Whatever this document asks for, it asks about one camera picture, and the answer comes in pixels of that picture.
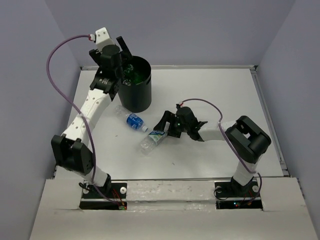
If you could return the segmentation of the black cylindrical waste bin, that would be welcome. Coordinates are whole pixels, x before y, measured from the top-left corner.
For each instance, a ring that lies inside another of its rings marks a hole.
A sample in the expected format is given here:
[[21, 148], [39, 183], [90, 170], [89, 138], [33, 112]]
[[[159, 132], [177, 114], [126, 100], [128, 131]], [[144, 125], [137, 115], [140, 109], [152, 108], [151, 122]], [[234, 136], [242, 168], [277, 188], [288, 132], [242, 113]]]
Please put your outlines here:
[[134, 56], [129, 64], [136, 67], [144, 76], [144, 81], [138, 85], [120, 85], [118, 95], [123, 107], [133, 113], [145, 111], [152, 102], [151, 65], [140, 57]]

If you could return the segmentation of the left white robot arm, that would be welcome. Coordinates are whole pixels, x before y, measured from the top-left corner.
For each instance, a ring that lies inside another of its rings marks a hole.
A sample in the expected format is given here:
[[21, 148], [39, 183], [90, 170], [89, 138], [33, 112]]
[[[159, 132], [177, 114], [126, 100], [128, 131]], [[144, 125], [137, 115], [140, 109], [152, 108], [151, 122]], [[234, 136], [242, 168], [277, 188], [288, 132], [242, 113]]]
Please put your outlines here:
[[92, 49], [89, 55], [98, 70], [89, 86], [82, 107], [77, 107], [60, 89], [57, 92], [76, 110], [77, 115], [61, 135], [54, 135], [51, 146], [56, 165], [81, 176], [104, 198], [112, 190], [111, 176], [97, 166], [92, 132], [102, 113], [114, 100], [124, 79], [123, 65], [133, 58], [125, 41], [117, 37], [102, 42], [102, 49]]

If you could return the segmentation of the clear bottle white green label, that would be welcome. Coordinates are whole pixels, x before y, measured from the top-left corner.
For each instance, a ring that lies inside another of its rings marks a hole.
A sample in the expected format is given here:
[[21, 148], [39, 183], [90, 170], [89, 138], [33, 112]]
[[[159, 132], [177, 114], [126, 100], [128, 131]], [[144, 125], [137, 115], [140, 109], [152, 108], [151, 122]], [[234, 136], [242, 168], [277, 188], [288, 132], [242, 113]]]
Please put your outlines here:
[[151, 131], [140, 143], [140, 151], [148, 155], [167, 137], [167, 132], [161, 130]]

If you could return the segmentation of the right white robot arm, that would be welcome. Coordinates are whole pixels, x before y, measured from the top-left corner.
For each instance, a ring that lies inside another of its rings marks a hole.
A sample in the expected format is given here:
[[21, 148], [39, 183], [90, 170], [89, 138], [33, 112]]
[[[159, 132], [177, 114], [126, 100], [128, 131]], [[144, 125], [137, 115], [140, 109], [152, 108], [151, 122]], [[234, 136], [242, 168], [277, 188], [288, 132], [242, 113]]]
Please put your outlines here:
[[197, 142], [225, 141], [239, 159], [228, 187], [235, 196], [250, 189], [258, 162], [272, 143], [269, 135], [246, 115], [235, 121], [210, 124], [199, 121], [187, 106], [178, 107], [176, 113], [166, 110], [153, 129], [174, 138], [186, 133]]

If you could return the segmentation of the clear bottle blue label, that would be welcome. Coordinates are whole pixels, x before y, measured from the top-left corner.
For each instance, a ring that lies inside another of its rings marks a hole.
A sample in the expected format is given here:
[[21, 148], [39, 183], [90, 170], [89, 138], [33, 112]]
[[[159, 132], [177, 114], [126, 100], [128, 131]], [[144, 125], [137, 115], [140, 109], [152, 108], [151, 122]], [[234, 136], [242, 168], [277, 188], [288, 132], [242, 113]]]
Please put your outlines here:
[[145, 122], [135, 113], [129, 111], [122, 105], [117, 105], [114, 109], [116, 116], [124, 121], [127, 126], [135, 131], [146, 132], [149, 128]]

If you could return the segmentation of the green plastic bottle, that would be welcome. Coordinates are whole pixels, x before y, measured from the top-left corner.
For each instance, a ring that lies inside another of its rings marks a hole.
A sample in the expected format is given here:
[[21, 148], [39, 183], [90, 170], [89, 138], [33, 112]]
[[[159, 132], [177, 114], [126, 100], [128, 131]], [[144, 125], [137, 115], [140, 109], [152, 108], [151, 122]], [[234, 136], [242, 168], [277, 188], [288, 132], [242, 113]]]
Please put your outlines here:
[[145, 81], [144, 75], [132, 64], [128, 64], [124, 69], [124, 79], [131, 80], [131, 85], [138, 85]]

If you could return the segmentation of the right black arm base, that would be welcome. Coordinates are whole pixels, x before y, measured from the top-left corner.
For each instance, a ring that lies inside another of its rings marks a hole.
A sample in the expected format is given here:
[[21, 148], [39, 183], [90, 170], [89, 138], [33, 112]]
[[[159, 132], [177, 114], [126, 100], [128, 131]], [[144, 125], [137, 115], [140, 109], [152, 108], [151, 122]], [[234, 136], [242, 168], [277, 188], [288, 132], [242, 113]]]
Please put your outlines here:
[[238, 193], [231, 188], [229, 181], [218, 181], [214, 183], [213, 194], [216, 199], [217, 210], [241, 210], [241, 209], [263, 209], [261, 196], [257, 195], [259, 186], [257, 181], [252, 181], [248, 189]]

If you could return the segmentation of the clear bottle without label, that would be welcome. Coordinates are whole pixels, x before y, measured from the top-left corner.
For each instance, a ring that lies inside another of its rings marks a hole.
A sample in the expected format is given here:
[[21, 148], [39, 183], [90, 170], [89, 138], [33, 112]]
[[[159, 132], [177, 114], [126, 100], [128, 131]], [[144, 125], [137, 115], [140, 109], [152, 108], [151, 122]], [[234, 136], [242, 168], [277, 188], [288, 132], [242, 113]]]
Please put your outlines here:
[[125, 86], [130, 86], [132, 84], [131, 80], [130, 79], [124, 79], [122, 81], [122, 84], [125, 85]]

